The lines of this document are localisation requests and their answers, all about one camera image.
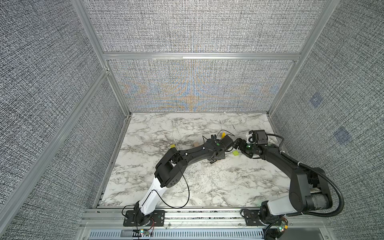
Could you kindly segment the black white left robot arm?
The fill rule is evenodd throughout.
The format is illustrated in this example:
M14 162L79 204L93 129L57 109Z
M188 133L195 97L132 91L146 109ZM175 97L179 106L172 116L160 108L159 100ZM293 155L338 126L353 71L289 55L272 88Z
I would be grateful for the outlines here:
M226 151L234 142L226 136L223 139L208 139L204 144L188 150L169 149L156 165L153 182L145 196L135 204L134 220L138 226L146 224L155 211L162 195L169 188L174 187L184 177L186 168L201 160L210 163L223 160Z

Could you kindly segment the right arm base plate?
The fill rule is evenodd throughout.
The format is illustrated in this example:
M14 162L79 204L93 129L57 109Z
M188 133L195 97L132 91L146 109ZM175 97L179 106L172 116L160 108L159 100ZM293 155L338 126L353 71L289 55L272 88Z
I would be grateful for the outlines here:
M259 209L242 209L240 214L247 226L268 226L270 224L277 226L282 222L280 216L273 216L268 211Z

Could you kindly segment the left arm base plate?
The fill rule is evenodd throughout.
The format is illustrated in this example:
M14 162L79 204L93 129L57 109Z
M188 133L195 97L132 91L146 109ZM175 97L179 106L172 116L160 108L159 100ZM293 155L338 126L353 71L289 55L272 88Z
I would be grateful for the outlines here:
M124 213L124 227L163 227L165 221L165 211L154 211L144 216L140 210L126 211Z

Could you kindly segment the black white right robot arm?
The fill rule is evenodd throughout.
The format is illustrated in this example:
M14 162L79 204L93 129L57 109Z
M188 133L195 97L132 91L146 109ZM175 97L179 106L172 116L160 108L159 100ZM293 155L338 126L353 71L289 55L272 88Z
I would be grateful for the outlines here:
M259 218L264 224L271 224L278 218L299 215L316 217L333 217L339 213L318 213L317 210L327 210L333 206L329 188L331 182L320 168L308 167L279 149L276 145L266 143L256 144L238 138L234 149L252 158L258 155L290 178L289 194L272 201L264 201L260 207Z

